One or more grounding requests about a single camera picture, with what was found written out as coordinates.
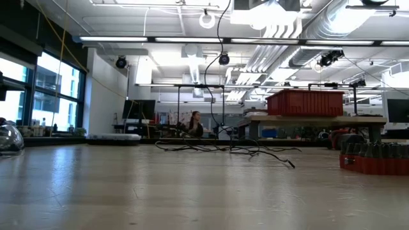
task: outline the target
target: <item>wooden table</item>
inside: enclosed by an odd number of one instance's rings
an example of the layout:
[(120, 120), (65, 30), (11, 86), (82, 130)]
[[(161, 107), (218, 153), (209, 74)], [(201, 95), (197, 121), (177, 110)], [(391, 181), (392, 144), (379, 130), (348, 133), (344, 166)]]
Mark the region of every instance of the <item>wooden table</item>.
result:
[(249, 127), (249, 136), (257, 140), (259, 125), (275, 125), (280, 127), (334, 127), (334, 128), (368, 128), (369, 140), (381, 140), (381, 127), (386, 124), (386, 118), (377, 117), (293, 117), (293, 116), (250, 116), (238, 123), (239, 137), (245, 135), (245, 127)]

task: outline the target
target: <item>table surface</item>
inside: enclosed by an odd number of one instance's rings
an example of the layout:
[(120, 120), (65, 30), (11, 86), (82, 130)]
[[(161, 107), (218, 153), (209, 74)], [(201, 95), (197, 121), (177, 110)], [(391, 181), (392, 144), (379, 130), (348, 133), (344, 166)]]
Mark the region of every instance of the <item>table surface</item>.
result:
[(339, 152), (274, 157), (154, 146), (47, 146), (0, 158), (0, 229), (408, 229), (409, 176), (339, 168)]
[(338, 116), (334, 118), (328, 117), (293, 117), (293, 116), (250, 116), (241, 120), (238, 126), (242, 127), (250, 124), (252, 121), (259, 121), (262, 125), (286, 125), (299, 126), (317, 124), (323, 126), (338, 126), (338, 125), (384, 125), (387, 122), (386, 118), (379, 117), (347, 117)]

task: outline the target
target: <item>yellow cord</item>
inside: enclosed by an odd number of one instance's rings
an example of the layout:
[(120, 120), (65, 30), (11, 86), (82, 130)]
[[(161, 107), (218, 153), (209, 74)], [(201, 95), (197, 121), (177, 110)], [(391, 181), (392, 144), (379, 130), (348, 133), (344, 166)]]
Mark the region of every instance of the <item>yellow cord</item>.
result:
[[(48, 22), (48, 24), (50, 25), (52, 31), (53, 31), (54, 34), (57, 36), (57, 38), (59, 39), (59, 41), (60, 41), (61, 43), (63, 43), (63, 39), (58, 35), (57, 31), (54, 29), (54, 26), (52, 25), (52, 23), (51, 23), (51, 21), (49, 20), (49, 18), (46, 16), (46, 14), (45, 14), (43, 8), (41, 7), (40, 3), (38, 2), (38, 0), (36, 0), (36, 2), (37, 2), (37, 5), (38, 5), (38, 7), (39, 7), (41, 13), (43, 14), (45, 20), (46, 20), (46, 21)], [(72, 52), (71, 52), (70, 49), (65, 45), (65, 43), (63, 43), (63, 46), (64, 46), (64, 48), (68, 51), (68, 53), (72, 56), (72, 58), (75, 60), (75, 62), (77, 62), (77, 64), (78, 64), (85, 72), (89, 73), (89, 70), (88, 70), (87, 68), (85, 68), (83, 65), (81, 65), (81, 63), (80, 63), (80, 62), (78, 61), (78, 59), (72, 54)], [(120, 97), (126, 99), (125, 96), (120, 95), (119, 93), (117, 93), (117, 92), (111, 90), (110, 88), (108, 88), (107, 86), (105, 86), (104, 84), (102, 84), (99, 80), (97, 80), (96, 78), (92, 77), (92, 79), (93, 79), (94, 81), (96, 81), (98, 84), (100, 84), (102, 87), (104, 87), (105, 89), (108, 89), (108, 90), (111, 91), (112, 93), (114, 93), (114, 94), (116, 94), (116, 95), (118, 95), (118, 96), (120, 96)]]
[[(65, 2), (65, 11), (68, 10), (68, 0)], [(52, 120), (51, 120), (51, 126), (53, 126), (54, 123), (54, 118), (56, 115), (57, 111), (57, 100), (58, 100), (58, 86), (59, 86), (59, 74), (61, 72), (61, 64), (63, 62), (63, 54), (64, 54), (64, 44), (65, 44), (65, 32), (66, 28), (68, 27), (68, 17), (67, 14), (64, 16), (64, 31), (63, 31), (63, 39), (62, 39), (62, 45), (61, 45), (61, 52), (59, 55), (59, 66), (58, 66), (58, 74), (57, 74), (57, 84), (56, 84), (56, 97), (54, 99), (54, 110), (52, 112)]]
[[(67, 28), (68, 22), (65, 21), (63, 38), (61, 38), (61, 37), (58, 35), (57, 31), (54, 29), (54, 26), (52, 26), (52, 23), (50, 22), (50, 20), (49, 20), (48, 17), (46, 16), (46, 14), (45, 14), (43, 8), (41, 7), (40, 3), (38, 2), (38, 0), (36, 0), (36, 2), (37, 2), (37, 5), (38, 5), (38, 7), (39, 7), (41, 13), (43, 14), (45, 20), (46, 20), (46, 21), (48, 22), (48, 24), (50, 25), (50, 27), (51, 27), (51, 29), (53, 30), (54, 34), (58, 37), (59, 41), (62, 43), (62, 46), (61, 46), (61, 55), (60, 55), (60, 67), (61, 67), (61, 62), (62, 62), (62, 59), (63, 59), (63, 51), (64, 51), (64, 48), (65, 48), (65, 49), (68, 51), (68, 53), (73, 57), (73, 59), (77, 62), (77, 64), (78, 64), (85, 72), (89, 73), (89, 70), (88, 70), (87, 68), (85, 68), (84, 66), (81, 65), (81, 63), (78, 61), (78, 59), (72, 54), (72, 52), (70, 51), (70, 49), (65, 45), (65, 32), (66, 32), (66, 28)], [(68, 0), (66, 0), (66, 6), (65, 6), (65, 20), (67, 20), (67, 18), (68, 18), (67, 16), (68, 16)], [(100, 81), (98, 81), (96, 78), (92, 77), (92, 79), (95, 80), (97, 83), (99, 83), (101, 86), (103, 86), (105, 89), (108, 89), (109, 91), (115, 93), (116, 95), (118, 95), (118, 96), (120, 96), (120, 97), (122, 97), (122, 98), (124, 98), (124, 99), (127, 99), (125, 96), (120, 95), (119, 93), (117, 93), (117, 92), (111, 90), (110, 88), (108, 88), (107, 86), (103, 85), (103, 84), (102, 84)], [(132, 105), (131, 105), (131, 107), (130, 107), (130, 110), (132, 109), (132, 106), (133, 106), (134, 103), (138, 104), (138, 102), (135, 102), (134, 100), (132, 100)], [(150, 131), (149, 131), (149, 127), (150, 127), (150, 126), (149, 126), (148, 124), (145, 124), (145, 125), (148, 127), (148, 138), (150, 139)]]

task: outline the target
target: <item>dome camera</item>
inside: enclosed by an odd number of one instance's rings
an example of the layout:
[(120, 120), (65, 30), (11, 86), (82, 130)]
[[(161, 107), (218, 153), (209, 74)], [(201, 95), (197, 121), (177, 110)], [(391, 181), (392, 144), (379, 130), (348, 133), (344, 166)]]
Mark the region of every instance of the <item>dome camera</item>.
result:
[(118, 60), (116, 61), (115, 65), (116, 67), (122, 69), (127, 67), (127, 57), (126, 56), (119, 56)]

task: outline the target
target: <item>monitor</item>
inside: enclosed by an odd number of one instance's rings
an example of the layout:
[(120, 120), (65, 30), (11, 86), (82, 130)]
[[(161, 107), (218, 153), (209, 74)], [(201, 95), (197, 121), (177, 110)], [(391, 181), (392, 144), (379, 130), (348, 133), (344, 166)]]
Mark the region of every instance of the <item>monitor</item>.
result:
[(123, 119), (155, 119), (155, 100), (126, 100), (123, 107)]
[(409, 123), (409, 100), (388, 99), (389, 122)]

